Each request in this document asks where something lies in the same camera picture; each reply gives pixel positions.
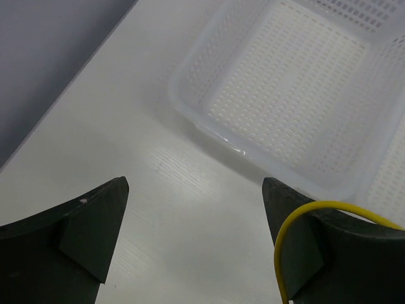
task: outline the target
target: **perforated basket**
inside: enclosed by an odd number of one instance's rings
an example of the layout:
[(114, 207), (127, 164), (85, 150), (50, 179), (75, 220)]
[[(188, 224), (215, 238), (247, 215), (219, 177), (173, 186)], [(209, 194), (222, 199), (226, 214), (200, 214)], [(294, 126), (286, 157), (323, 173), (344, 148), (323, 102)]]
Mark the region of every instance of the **perforated basket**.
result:
[(367, 189), (405, 110), (404, 0), (228, 0), (176, 73), (173, 105), (318, 200)]

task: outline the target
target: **table surface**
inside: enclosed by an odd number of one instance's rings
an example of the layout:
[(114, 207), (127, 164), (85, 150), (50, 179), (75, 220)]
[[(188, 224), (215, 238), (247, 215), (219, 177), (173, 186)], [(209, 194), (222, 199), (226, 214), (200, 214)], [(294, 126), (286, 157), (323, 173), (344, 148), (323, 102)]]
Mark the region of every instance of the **table surface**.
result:
[(127, 177), (98, 304), (280, 303), (264, 172), (168, 104), (168, 77), (222, 2), (140, 0), (0, 174), (0, 225)]

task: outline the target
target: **tabletop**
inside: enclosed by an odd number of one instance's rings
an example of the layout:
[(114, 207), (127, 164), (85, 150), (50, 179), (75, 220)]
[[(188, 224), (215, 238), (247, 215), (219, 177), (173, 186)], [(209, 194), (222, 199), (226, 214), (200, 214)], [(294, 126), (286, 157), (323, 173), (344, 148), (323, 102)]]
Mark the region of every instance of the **tabletop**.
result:
[(168, 77), (222, 2), (140, 0), (0, 174), (0, 225), (127, 177), (98, 304), (280, 303), (265, 173), (168, 102)]

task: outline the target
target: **cable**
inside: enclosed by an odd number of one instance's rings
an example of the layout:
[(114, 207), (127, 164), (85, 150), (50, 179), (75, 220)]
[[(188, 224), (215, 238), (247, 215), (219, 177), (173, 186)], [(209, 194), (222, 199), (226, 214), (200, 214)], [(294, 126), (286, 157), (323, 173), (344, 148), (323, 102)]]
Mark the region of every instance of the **cable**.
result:
[(285, 287), (283, 273), (282, 273), (282, 269), (281, 269), (281, 250), (282, 250), (285, 236), (287, 235), (287, 231), (288, 231), (289, 227), (291, 226), (291, 224), (296, 219), (298, 219), (301, 215), (303, 215), (307, 212), (311, 212), (311, 211), (319, 210), (319, 209), (325, 209), (325, 208), (346, 211), (346, 212), (349, 212), (349, 213), (352, 213), (355, 215), (359, 215), (360, 217), (363, 217), (364, 219), (370, 220), (381, 226), (386, 226), (386, 227), (390, 227), (390, 228), (398, 229), (398, 230), (404, 230), (401, 226), (399, 226), (399, 225), (387, 220), (386, 218), (383, 218), (369, 210), (366, 210), (366, 209), (361, 208), (356, 205), (343, 203), (341, 201), (314, 201), (312, 203), (305, 204), (305, 205), (295, 209), (285, 219), (284, 223), (282, 224), (280, 231), (278, 232), (278, 236), (276, 238), (276, 243), (274, 246), (274, 268), (275, 268), (277, 284), (278, 284), (278, 288), (280, 289), (280, 294), (281, 294), (283, 304), (289, 304), (287, 289)]

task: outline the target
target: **gray floor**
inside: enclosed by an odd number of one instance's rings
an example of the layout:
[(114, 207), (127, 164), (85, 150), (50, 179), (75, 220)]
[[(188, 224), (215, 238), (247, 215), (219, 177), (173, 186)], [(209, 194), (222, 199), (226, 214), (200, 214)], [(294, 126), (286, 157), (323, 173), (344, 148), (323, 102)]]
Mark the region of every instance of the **gray floor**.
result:
[(0, 1), (0, 167), (135, 2)]

